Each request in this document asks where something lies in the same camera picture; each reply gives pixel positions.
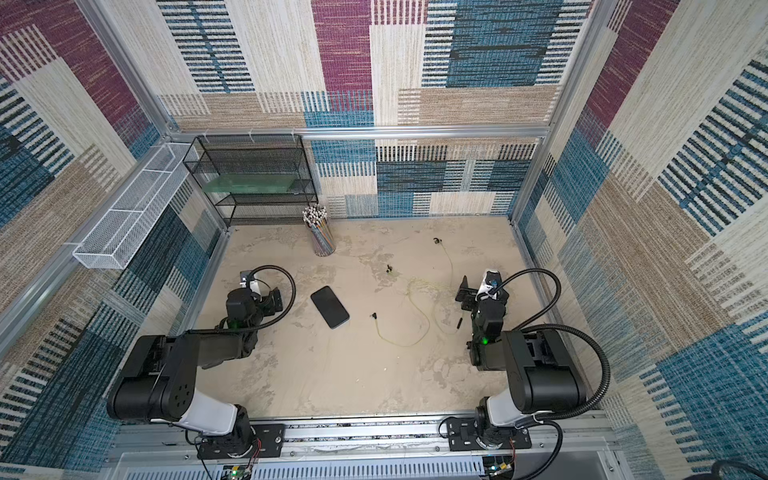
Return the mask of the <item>yellow-green wired earphones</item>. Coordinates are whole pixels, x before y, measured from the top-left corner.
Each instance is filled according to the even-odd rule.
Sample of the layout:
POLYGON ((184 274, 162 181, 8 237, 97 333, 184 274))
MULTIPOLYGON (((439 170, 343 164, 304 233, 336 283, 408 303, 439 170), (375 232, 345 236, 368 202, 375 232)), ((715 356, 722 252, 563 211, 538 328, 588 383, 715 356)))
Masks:
POLYGON ((410 307, 413 308, 416 311, 416 313, 425 321, 424 323, 425 327, 421 332, 420 336, 415 341, 412 341, 410 343, 401 343, 385 337, 382 334, 377 314, 376 313, 371 314, 371 318, 373 319, 373 322, 374 322, 376 334, 378 338, 383 342, 385 342, 386 344, 389 344, 398 348, 413 348, 419 345, 420 343, 422 343, 427 338, 428 334, 431 332, 433 327, 435 327, 436 331, 442 336, 446 336, 446 337, 455 336, 455 333, 449 333, 446 329, 444 329, 443 324, 436 317, 437 301, 440 299, 441 294, 448 293, 450 290, 452 281, 454 280, 454 276, 455 276, 455 264, 453 262, 453 259, 450 253, 448 252, 448 249, 444 245, 444 240, 442 238, 434 237, 433 243, 441 248, 443 254, 445 255, 445 258, 448 261, 448 266, 449 266, 448 280, 444 282, 433 282, 424 278, 417 278, 417 277, 411 277, 408 279, 408 283, 406 285, 406 290, 405 290, 405 298, 407 299, 410 307), (424 310, 416 300, 416 297, 418 295, 421 295, 421 294, 426 295, 427 293, 435 295, 435 298, 434 298, 435 302, 429 308, 429 311, 424 310))

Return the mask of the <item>black smartphone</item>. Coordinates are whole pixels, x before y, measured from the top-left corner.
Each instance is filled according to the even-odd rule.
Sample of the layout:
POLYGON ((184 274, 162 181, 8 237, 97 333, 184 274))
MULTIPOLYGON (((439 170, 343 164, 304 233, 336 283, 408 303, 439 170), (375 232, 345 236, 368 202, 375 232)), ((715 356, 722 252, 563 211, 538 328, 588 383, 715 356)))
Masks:
POLYGON ((310 299, 330 329, 350 319, 350 314, 330 286, 324 286, 310 295, 310 299))

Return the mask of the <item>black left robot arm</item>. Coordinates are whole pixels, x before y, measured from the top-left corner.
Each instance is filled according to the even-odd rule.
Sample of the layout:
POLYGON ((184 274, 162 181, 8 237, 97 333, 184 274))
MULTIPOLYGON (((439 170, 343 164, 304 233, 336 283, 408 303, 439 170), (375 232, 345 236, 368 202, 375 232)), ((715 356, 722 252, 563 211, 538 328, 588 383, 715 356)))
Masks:
POLYGON ((110 391, 108 415, 164 422, 208 437, 247 436, 243 409, 200 392, 198 371, 248 357, 258 332, 282 320, 295 298, 291 294, 284 302, 277 287, 264 295, 237 288, 228 294, 226 316, 215 327, 139 337, 110 391))

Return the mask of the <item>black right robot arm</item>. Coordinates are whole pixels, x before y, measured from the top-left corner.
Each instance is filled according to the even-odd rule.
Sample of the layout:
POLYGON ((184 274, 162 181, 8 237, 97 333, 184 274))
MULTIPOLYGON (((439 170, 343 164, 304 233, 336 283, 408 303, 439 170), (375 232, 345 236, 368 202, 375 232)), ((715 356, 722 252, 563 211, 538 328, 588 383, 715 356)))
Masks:
POLYGON ((475 442, 500 449, 514 443, 522 422, 543 413, 566 413, 587 400, 587 388, 555 329, 525 333, 504 328, 509 294, 496 270, 484 273, 478 288, 463 278, 455 297, 470 313, 469 360, 481 372, 503 371, 507 387, 480 400, 475 410, 475 442))

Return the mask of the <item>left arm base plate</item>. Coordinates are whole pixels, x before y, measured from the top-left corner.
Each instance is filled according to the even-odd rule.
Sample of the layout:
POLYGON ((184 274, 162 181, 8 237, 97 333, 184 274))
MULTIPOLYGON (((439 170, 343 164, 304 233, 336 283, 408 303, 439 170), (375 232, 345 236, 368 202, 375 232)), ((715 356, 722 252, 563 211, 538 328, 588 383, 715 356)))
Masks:
POLYGON ((251 425, 245 433, 204 436, 197 443, 200 460, 261 459, 281 455, 285 424, 251 425))

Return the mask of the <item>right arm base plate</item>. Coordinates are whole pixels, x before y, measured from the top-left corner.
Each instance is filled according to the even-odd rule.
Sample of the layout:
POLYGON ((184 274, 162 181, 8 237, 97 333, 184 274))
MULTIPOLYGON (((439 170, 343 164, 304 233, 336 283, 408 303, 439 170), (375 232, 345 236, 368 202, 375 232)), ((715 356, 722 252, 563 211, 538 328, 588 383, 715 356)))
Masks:
POLYGON ((438 425, 439 435, 451 451, 530 449, 530 435, 511 427, 481 426, 470 417, 448 416, 438 425))

